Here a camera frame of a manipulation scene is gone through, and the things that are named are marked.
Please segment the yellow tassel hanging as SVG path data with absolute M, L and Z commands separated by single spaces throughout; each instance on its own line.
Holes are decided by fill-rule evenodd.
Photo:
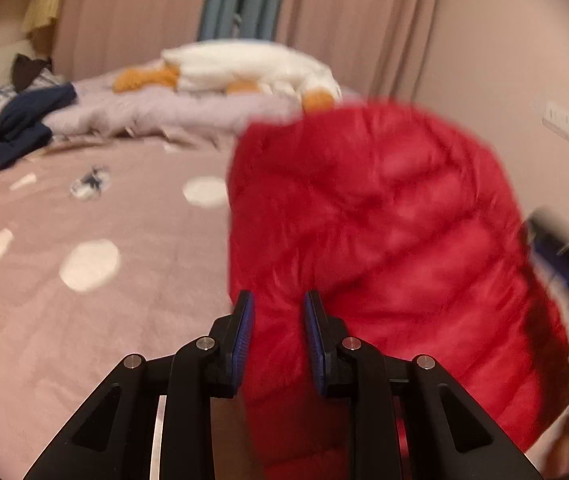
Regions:
M 22 32 L 29 35 L 53 25 L 59 18 L 62 0 L 30 0 L 22 21 Z

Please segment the pink polka dot blanket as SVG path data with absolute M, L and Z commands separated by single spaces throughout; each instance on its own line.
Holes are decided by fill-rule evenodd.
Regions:
M 121 141 L 0 172 L 0 477 L 124 356 L 167 356 L 227 312 L 233 148 Z

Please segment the black garment by pillow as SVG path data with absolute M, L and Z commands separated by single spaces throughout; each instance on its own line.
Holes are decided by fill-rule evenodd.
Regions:
M 11 67 L 11 83 L 16 92 L 26 90 L 43 70 L 50 70 L 51 58 L 29 58 L 18 53 Z

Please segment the lilac quilt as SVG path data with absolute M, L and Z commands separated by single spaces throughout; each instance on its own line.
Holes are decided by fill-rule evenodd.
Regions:
M 301 117 L 298 103 L 261 93 L 178 92 L 151 84 L 116 93 L 118 70 L 75 81 L 76 101 L 48 114 L 42 121 L 54 140 L 94 134 L 102 139 L 122 133 L 174 136 L 180 130 L 211 131 L 240 136 L 254 122 L 286 124 Z

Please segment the white goose plush toy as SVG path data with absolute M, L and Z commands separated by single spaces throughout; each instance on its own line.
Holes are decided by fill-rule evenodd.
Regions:
M 283 96 L 304 112 L 330 110 L 342 90 L 329 66 L 298 50 L 263 40 L 207 40 L 165 49 L 154 67 L 132 67 L 116 76 L 116 93 L 151 84 L 202 93 Z

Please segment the pink curtain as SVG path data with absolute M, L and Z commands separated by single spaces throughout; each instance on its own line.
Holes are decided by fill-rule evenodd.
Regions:
M 275 42 L 331 67 L 365 96 L 410 100 L 437 0 L 282 0 Z M 204 0 L 63 0 L 53 66 L 84 79 L 198 40 Z

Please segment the navy blue garment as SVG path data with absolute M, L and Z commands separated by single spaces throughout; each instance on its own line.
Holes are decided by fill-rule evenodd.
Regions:
M 75 87 L 67 82 L 57 87 L 24 91 L 0 110 L 0 170 L 44 148 L 52 131 L 42 121 L 50 113 L 72 105 Z

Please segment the red puffer jacket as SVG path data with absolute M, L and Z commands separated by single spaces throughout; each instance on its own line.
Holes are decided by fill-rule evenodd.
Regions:
M 257 122 L 234 151 L 229 294 L 252 292 L 242 400 L 268 479 L 344 479 L 345 406 L 309 370 L 303 300 L 440 362 L 522 450 L 569 405 L 569 341 L 519 206 L 478 140 L 395 102 Z

